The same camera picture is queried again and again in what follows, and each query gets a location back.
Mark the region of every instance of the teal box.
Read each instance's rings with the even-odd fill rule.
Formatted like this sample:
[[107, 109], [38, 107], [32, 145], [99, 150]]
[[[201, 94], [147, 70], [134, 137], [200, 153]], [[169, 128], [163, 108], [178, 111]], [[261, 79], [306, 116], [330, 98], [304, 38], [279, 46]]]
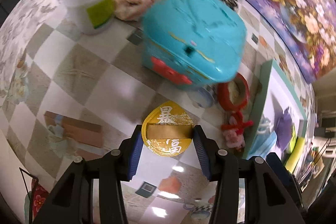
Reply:
[[143, 65], [179, 88], [194, 89], [235, 77], [246, 27], [220, 0], [161, 0], [142, 23]]

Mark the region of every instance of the yellow sponge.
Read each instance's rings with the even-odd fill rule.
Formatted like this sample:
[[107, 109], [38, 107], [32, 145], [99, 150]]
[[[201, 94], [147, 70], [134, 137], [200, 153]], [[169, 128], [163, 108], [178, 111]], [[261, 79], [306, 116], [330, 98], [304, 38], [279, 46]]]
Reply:
[[305, 138], [299, 137], [296, 141], [293, 153], [290, 155], [289, 159], [286, 162], [286, 169], [293, 173], [294, 169], [299, 161], [300, 156], [302, 155], [303, 149], [305, 146]]

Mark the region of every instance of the pink cloth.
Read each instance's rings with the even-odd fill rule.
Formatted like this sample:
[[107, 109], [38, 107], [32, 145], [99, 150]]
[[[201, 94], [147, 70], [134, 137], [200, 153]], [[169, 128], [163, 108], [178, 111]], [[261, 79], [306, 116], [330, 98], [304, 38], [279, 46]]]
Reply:
[[121, 20], [138, 20], [155, 0], [114, 0], [115, 16]]

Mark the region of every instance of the brown box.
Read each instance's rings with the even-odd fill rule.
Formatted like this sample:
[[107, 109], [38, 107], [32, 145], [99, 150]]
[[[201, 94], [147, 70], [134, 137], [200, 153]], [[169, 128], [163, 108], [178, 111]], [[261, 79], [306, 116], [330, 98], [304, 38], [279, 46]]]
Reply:
[[[46, 111], [44, 119], [47, 126], [55, 126], [55, 118], [58, 114]], [[61, 124], [66, 132], [66, 137], [72, 138], [77, 142], [85, 143], [95, 147], [103, 147], [103, 133], [101, 125], [76, 120], [73, 118], [62, 116]]]
[[86, 150], [83, 150], [83, 149], [77, 149], [77, 152], [76, 154], [78, 156], [81, 156], [83, 159], [85, 159], [86, 161], [88, 160], [95, 160], [95, 159], [99, 159], [101, 158], [102, 156], [101, 155], [97, 155], [97, 154], [94, 154], [94, 153], [91, 153], [89, 151], [86, 151]]

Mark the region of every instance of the cardboard box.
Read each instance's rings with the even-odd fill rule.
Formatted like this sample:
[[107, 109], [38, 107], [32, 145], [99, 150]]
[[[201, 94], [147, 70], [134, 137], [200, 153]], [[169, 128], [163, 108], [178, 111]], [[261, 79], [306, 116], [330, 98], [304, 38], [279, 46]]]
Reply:
[[65, 137], [95, 147], [103, 147], [101, 125], [65, 117], [50, 111], [45, 112], [44, 119], [47, 126], [55, 126], [56, 124], [62, 126], [65, 131]]

